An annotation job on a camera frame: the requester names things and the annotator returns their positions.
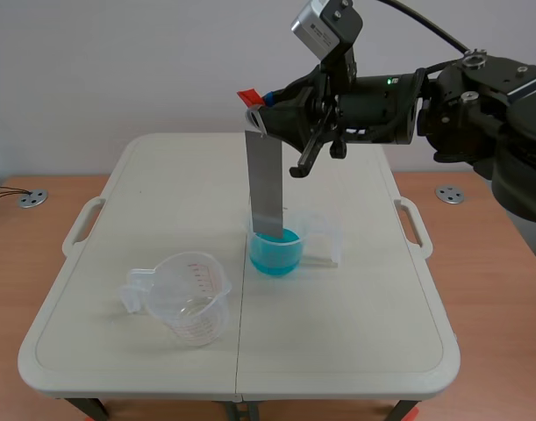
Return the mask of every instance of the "table leg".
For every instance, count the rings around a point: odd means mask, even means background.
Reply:
[[[108,411],[98,399],[71,398],[65,400],[78,410],[84,412],[85,415],[91,417],[94,421],[108,421]]]
[[[398,401],[384,421],[402,421],[418,403],[419,401]]]
[[[258,410],[258,403],[260,402],[240,402],[238,405],[246,405],[245,410],[239,410],[239,407],[234,402],[221,402],[225,406],[225,413],[228,421],[241,421],[247,419],[248,421],[260,421],[260,411]]]
[[[234,402],[221,402],[225,407],[226,419],[228,421],[240,421],[239,408]]]
[[[259,402],[247,402],[249,421],[260,421]]]

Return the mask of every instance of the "table handle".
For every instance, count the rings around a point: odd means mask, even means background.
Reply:
[[[432,240],[429,238],[429,234],[427,233],[424,221],[419,214],[418,208],[414,202],[412,202],[412,200],[409,200],[405,197],[396,199],[394,203],[397,209],[405,211],[406,215],[408,215],[408,219],[410,220],[412,230],[414,231],[414,235],[416,236],[416,240],[418,241],[422,255],[424,256],[424,259],[429,259],[433,253],[433,244]]]
[[[89,221],[92,219],[94,213],[100,211],[104,206],[104,203],[106,203],[106,199],[103,197],[93,197],[84,204],[81,213],[76,217],[75,223],[68,232],[65,241],[63,241],[62,250],[65,257],[68,257],[71,254],[76,243],[83,243],[86,241],[86,239],[79,241],[79,238],[86,231]]]

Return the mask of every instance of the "red tape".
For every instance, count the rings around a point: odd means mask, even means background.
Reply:
[[[249,89],[249,90],[241,90],[236,93],[242,101],[247,105],[247,107],[251,107],[252,105],[265,105],[264,100],[261,98],[261,96],[256,92],[256,89]]]

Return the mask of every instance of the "metal bolt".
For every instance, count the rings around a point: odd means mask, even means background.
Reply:
[[[525,73],[527,72],[527,70],[529,70],[529,68],[527,66],[521,66],[520,68],[517,69],[517,77],[523,77],[525,75]]]
[[[35,189],[26,195],[22,195],[18,199],[18,206],[20,208],[33,208],[44,203],[47,200],[47,190]]]
[[[435,195],[445,203],[459,204],[464,202],[462,190],[452,186],[439,186],[435,189]]]
[[[485,54],[466,55],[462,59],[462,66],[472,70],[478,70],[486,65],[488,57]]]
[[[480,95],[478,95],[478,92],[474,92],[473,90],[470,90],[461,95],[461,100],[463,103],[470,103],[472,101],[477,100],[479,97]]]

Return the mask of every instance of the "blue liquid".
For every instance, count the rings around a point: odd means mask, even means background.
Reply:
[[[277,239],[265,234],[255,234],[250,241],[250,261],[263,274],[284,276],[295,269],[303,257],[303,243],[293,231],[284,229],[283,237]]]

